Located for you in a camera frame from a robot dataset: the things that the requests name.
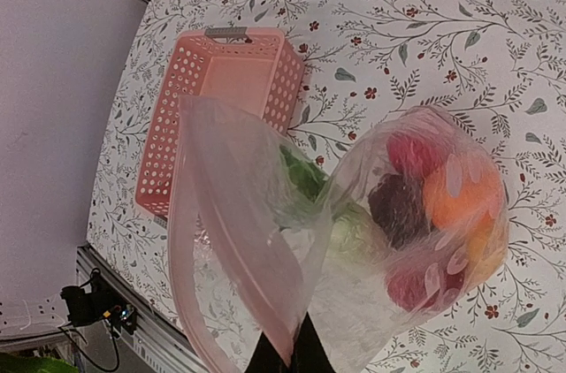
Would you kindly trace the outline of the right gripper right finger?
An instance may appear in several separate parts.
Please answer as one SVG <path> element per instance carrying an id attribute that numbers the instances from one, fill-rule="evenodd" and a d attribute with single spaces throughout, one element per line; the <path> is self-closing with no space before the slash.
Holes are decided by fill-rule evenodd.
<path id="1" fill-rule="evenodd" d="M 306 314 L 291 358 L 293 373 L 334 373 L 309 314 Z"/>

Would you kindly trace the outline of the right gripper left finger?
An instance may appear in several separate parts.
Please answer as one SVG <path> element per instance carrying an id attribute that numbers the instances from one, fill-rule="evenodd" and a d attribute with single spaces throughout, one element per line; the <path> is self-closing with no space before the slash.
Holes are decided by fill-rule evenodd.
<path id="1" fill-rule="evenodd" d="M 287 365 L 262 333 L 249 361 L 249 373 L 286 373 Z"/>

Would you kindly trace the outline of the red tomato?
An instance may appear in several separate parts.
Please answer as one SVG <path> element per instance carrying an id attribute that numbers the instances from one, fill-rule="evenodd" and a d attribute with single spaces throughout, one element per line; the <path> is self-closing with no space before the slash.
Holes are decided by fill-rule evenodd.
<path id="1" fill-rule="evenodd" d="M 394 304 L 407 312 L 442 311 L 462 293 L 465 268 L 450 273 L 446 264 L 393 267 L 386 274 L 386 290 Z"/>

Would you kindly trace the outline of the clear zip top bag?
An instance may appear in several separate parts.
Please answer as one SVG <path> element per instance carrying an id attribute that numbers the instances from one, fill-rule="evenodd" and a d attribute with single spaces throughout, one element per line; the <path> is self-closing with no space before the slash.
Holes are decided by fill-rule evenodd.
<path id="1" fill-rule="evenodd" d="M 359 372 L 502 265 L 507 189 L 432 106 L 324 173 L 262 119 L 180 101 L 169 210 L 179 320 L 211 372 Z"/>

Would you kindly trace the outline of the dark red onion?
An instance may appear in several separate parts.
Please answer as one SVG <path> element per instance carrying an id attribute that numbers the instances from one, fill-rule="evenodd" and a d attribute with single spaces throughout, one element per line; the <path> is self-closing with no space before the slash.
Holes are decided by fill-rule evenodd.
<path id="1" fill-rule="evenodd" d="M 368 195 L 372 220 L 392 249 L 430 239 L 434 227 L 425 214 L 423 184 L 422 179 L 388 173 Z"/>

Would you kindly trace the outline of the orange tangerine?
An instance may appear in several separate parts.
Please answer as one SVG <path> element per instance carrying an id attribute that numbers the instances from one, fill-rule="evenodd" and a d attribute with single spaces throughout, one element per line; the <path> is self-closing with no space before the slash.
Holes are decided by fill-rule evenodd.
<path id="1" fill-rule="evenodd" d="M 453 196 L 447 187 L 447 174 L 438 169 L 424 181 L 423 202 L 426 214 L 440 230 L 475 227 L 490 228 L 501 214 L 503 185 L 497 170 L 483 171 L 479 182 L 463 170 L 460 193 Z"/>

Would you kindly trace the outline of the red apple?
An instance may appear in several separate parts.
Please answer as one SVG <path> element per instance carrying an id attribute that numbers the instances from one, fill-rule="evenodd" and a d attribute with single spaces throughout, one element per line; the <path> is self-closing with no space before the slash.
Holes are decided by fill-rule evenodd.
<path id="1" fill-rule="evenodd" d="M 435 141 L 405 133 L 394 133 L 386 142 L 389 161 L 400 174 L 424 179 L 442 166 L 446 150 Z"/>

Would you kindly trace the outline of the pink plastic basket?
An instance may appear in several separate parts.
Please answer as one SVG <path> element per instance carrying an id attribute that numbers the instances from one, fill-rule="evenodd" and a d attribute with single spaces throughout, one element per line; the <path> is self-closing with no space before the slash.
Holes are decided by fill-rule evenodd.
<path id="1" fill-rule="evenodd" d="M 305 66 L 276 27 L 219 27 L 181 33 L 159 91 L 139 167 L 136 204 L 166 217 L 180 136 L 211 136 L 260 118 L 285 133 Z"/>

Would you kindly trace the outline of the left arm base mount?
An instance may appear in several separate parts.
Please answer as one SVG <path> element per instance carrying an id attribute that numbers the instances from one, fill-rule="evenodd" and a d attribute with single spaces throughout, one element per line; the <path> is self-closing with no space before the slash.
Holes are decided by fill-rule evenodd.
<path id="1" fill-rule="evenodd" d="M 82 285 L 65 286 L 60 296 L 69 311 L 68 321 L 74 327 L 106 320 L 117 332 L 133 335 L 136 330 L 136 308 L 111 287 L 98 268 L 90 272 Z"/>

